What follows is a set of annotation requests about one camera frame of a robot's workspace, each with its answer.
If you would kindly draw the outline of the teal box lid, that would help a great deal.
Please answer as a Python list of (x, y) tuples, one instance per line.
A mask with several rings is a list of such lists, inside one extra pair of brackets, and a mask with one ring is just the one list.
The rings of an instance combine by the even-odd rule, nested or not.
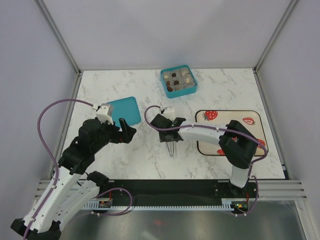
[(120, 127), (120, 118), (124, 118), (129, 126), (139, 124), (141, 122), (141, 115), (137, 100), (134, 96), (114, 100), (108, 102), (113, 107), (112, 120), (117, 127)]

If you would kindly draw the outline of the metal tongs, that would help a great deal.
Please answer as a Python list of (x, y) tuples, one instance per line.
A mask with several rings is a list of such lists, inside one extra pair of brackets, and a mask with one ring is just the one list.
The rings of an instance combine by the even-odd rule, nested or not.
[(166, 144), (166, 148), (169, 156), (173, 158), (176, 152), (176, 143), (174, 141), (170, 141), (170, 142), (166, 142), (165, 144)]

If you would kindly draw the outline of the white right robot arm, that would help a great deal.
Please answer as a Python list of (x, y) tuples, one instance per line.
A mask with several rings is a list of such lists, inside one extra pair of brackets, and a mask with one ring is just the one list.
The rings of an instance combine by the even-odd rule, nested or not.
[(232, 165), (229, 193), (237, 198), (246, 193), (258, 140), (239, 121), (231, 120), (225, 125), (200, 124), (182, 117), (170, 120), (157, 114), (150, 125), (159, 132), (161, 142), (197, 141), (218, 146)]

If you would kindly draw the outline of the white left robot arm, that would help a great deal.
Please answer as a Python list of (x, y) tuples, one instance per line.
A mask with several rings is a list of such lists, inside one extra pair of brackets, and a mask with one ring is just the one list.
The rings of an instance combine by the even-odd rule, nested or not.
[(81, 190), (66, 201), (69, 210), (58, 210), (71, 187), (95, 161), (96, 153), (109, 143), (128, 144), (132, 141), (137, 130), (129, 126), (124, 118), (120, 118), (119, 123), (120, 126), (102, 123), (98, 118), (84, 121), (78, 135), (55, 163), (54, 177), (34, 209), (25, 217), (15, 219), (11, 229), (24, 240), (57, 240), (61, 236), (62, 216), (73, 217), (90, 199), (105, 197), (110, 190), (109, 178), (93, 171)]

